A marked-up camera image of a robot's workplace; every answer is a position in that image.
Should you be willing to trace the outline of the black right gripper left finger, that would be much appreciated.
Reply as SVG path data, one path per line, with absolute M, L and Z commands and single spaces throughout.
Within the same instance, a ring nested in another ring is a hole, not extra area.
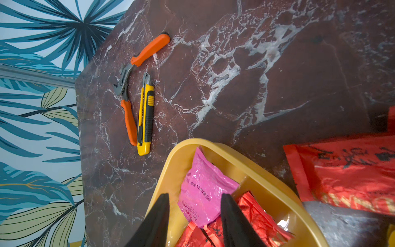
M 125 245 L 126 247 L 165 247 L 170 214 L 169 194 L 163 193 Z

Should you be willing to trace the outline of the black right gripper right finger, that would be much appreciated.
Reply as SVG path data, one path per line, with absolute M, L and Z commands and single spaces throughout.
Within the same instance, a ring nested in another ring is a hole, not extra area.
M 230 194 L 221 197 L 225 247 L 266 247 Z

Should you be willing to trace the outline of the red tea bag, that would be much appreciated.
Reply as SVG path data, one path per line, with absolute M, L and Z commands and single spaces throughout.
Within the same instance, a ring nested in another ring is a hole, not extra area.
M 394 134 L 293 144 L 283 149 L 301 201 L 395 214 Z
M 294 236 L 281 228 L 260 206 L 248 191 L 236 199 L 236 203 L 252 225 L 255 232 L 268 247 L 280 247 Z M 222 220 L 218 217 L 212 223 L 199 228 L 190 222 L 176 243 L 177 247 L 223 247 Z

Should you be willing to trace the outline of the small pink tea bag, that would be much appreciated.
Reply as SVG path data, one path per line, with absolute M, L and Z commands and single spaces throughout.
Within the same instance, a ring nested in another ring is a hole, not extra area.
M 182 183 L 178 206 L 187 221 L 203 228 L 220 216 L 222 195 L 233 194 L 239 186 L 212 164 L 198 147 L 192 168 Z

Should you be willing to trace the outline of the yellow plastic tray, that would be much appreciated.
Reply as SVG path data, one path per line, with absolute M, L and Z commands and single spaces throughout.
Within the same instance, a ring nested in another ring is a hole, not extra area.
M 178 199 L 182 182 L 191 169 L 198 147 L 203 149 L 206 158 L 224 175 L 239 183 L 238 190 L 233 194 L 234 198 L 250 191 L 274 221 L 293 235 L 293 238 L 284 244 L 286 247 L 328 246 L 318 225 L 291 188 L 231 147 L 204 139 L 184 140 L 171 150 L 148 206 L 151 209 L 161 194 L 169 194 L 167 246 L 175 246 L 188 224 L 178 207 Z

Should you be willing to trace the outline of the yellow tea bag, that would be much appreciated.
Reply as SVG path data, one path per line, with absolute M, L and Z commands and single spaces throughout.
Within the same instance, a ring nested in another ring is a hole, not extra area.
M 387 247 L 395 247 L 395 225 L 390 224 L 387 231 Z

